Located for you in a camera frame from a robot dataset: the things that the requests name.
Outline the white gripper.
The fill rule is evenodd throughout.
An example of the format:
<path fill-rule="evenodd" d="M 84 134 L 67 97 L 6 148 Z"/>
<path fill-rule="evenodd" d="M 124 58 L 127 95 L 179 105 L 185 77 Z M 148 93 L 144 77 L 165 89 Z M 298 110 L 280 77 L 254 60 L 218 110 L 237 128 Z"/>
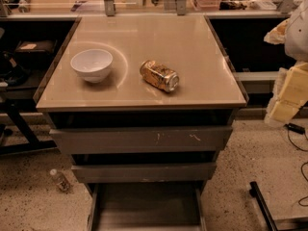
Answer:
<path fill-rule="evenodd" d="M 288 22 L 285 19 L 267 32 L 264 41 L 274 45 L 284 44 Z M 287 71 L 278 97 L 273 97 L 266 108 L 265 123 L 272 127 L 288 124 L 308 101 L 308 63 L 301 62 Z"/>

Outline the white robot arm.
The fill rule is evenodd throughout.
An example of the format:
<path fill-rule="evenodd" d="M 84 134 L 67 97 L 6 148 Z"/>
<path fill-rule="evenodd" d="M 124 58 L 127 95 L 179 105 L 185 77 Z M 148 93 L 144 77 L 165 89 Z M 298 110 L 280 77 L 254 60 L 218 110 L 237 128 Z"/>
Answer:
<path fill-rule="evenodd" d="M 279 68 L 266 109 L 265 123 L 280 127 L 288 124 L 308 101 L 308 0 L 269 31 L 264 41 L 283 44 L 285 54 L 295 60 L 289 69 Z"/>

